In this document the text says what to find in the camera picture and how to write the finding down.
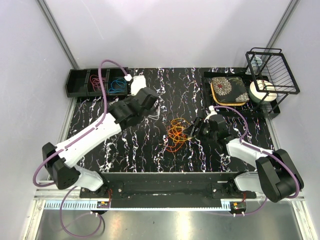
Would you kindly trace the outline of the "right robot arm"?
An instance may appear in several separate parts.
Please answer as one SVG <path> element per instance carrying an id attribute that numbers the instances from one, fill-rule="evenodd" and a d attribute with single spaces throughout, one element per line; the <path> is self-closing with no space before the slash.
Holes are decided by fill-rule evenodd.
<path id="1" fill-rule="evenodd" d="M 227 185 L 228 195 L 232 198 L 239 198 L 249 191 L 262 193 L 277 203 L 297 197 L 304 188 L 304 181 L 287 151 L 264 149 L 232 135 L 220 114 L 197 117 L 182 132 L 189 138 L 207 141 L 223 153 L 255 167 L 255 172 L 240 173 Z"/>

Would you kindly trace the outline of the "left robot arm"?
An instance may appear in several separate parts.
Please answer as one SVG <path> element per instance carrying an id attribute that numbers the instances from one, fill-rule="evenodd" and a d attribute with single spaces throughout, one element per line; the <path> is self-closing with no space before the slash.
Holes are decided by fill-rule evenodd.
<path id="1" fill-rule="evenodd" d="M 105 140 L 140 124 L 154 110 L 158 94 L 147 87 L 144 75 L 134 76 L 130 88 L 130 96 L 112 103 L 107 114 L 82 131 L 57 145 L 43 146 L 43 156 L 48 158 L 45 168 L 59 190 L 72 186 L 86 188 L 97 198 L 108 193 L 101 175 L 78 166 L 78 161 Z"/>

